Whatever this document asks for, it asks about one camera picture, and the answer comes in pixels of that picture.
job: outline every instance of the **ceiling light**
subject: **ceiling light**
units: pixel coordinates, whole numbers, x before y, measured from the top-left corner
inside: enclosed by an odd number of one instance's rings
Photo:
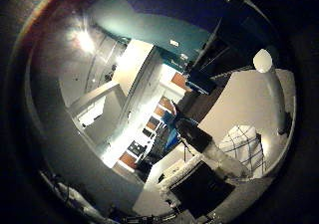
[[[92,41],[92,38],[90,37],[87,31],[79,32],[77,38],[78,38],[80,47],[83,51],[88,53],[94,52],[94,49],[95,49],[94,42]]]
[[[179,47],[179,42],[175,41],[175,40],[170,40],[169,41],[171,45]]]

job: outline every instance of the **white wall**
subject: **white wall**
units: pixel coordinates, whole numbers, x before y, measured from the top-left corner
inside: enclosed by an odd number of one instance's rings
[[[285,95],[286,111],[293,112],[293,74],[278,69],[276,73]],[[266,166],[285,147],[287,135],[277,135],[272,99],[264,79],[255,70],[233,73],[217,102],[198,126],[219,143],[238,124],[253,125],[261,134]]]
[[[153,44],[131,40],[118,60],[112,81],[118,82],[127,96]]]
[[[85,128],[85,133],[95,144],[111,136],[116,129],[125,102],[125,95],[120,86],[106,93],[103,114]]]

